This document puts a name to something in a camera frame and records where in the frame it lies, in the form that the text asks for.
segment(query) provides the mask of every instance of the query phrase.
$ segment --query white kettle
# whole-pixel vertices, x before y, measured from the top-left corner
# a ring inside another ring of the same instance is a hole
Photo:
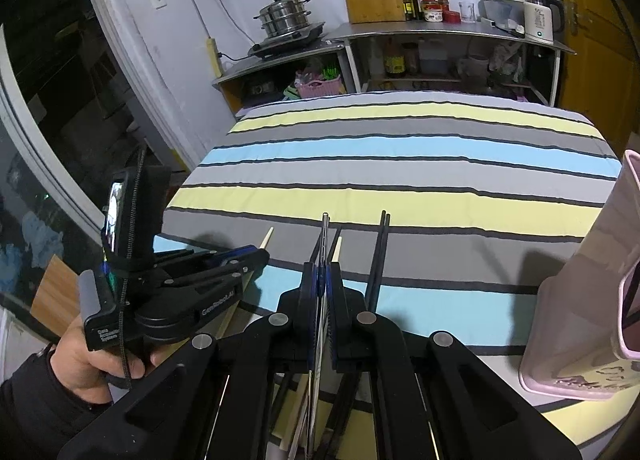
[[[558,8],[559,24],[554,27],[551,6]],[[546,44],[554,43],[554,32],[564,29],[564,3],[560,0],[525,0],[524,31],[526,37]]]

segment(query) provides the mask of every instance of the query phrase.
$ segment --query pink container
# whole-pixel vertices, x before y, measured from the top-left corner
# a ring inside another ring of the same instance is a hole
[[[345,92],[340,75],[332,80],[312,80],[306,84],[297,84],[296,89],[300,94],[300,98],[343,94]]]
[[[640,322],[625,330],[621,323],[640,261],[639,175],[640,155],[626,151],[609,199],[580,248],[540,285],[519,371],[525,390],[604,400],[640,384]],[[633,314],[640,296],[632,290],[629,297]]]

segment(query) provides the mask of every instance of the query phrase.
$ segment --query person's hand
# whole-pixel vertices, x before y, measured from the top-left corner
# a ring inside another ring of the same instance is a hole
[[[166,349],[151,353],[151,365],[145,371],[143,362],[127,352],[129,369],[133,379],[139,379],[158,366],[166,358]],[[62,335],[50,359],[53,373],[66,389],[90,404],[111,402],[111,393],[102,372],[124,377],[119,355],[107,350],[90,352],[86,349],[84,330],[80,316],[74,319]]]

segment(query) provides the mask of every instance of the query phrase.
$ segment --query striped bedsheet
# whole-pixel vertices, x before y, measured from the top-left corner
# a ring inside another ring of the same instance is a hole
[[[364,291],[384,209],[378,312],[417,334],[451,332],[586,445],[638,390],[576,404],[523,392],[517,367],[538,286],[575,252],[619,171],[596,128],[561,109],[428,91],[286,102],[252,110],[207,155],[168,206],[156,250],[257,245],[274,227],[270,264],[242,303],[263,315],[298,286],[325,211],[342,227],[346,286]],[[360,420],[341,458],[366,458],[372,428]]]

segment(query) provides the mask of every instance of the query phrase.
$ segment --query pot lid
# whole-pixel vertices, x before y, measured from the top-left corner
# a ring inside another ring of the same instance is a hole
[[[266,7],[260,9],[260,15],[264,15],[276,10],[281,10],[284,7],[290,6],[291,4],[297,5],[300,3],[302,3],[302,1],[300,0],[273,0],[273,3],[268,4]]]

